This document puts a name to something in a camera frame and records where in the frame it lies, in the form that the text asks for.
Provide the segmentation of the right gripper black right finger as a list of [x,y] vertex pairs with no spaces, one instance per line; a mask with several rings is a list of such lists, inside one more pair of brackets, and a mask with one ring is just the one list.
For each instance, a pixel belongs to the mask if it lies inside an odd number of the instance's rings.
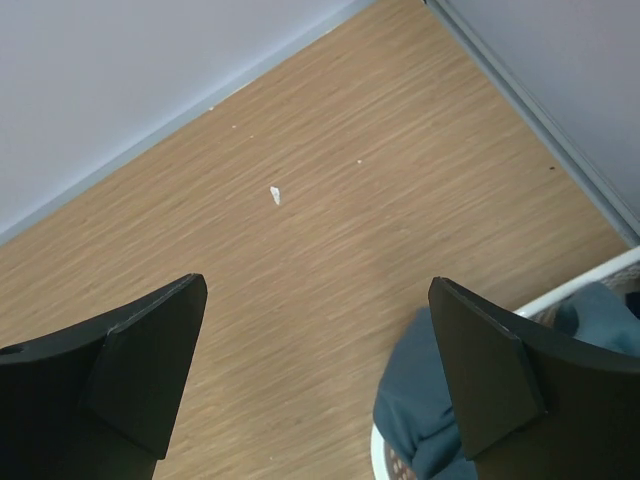
[[481,479],[636,479],[639,360],[436,277],[429,305],[464,455]]

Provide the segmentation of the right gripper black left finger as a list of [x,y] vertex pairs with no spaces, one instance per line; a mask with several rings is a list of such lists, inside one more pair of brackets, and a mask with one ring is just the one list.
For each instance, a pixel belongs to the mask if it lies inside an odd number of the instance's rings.
[[207,302],[200,274],[1,350],[4,479],[150,479]]

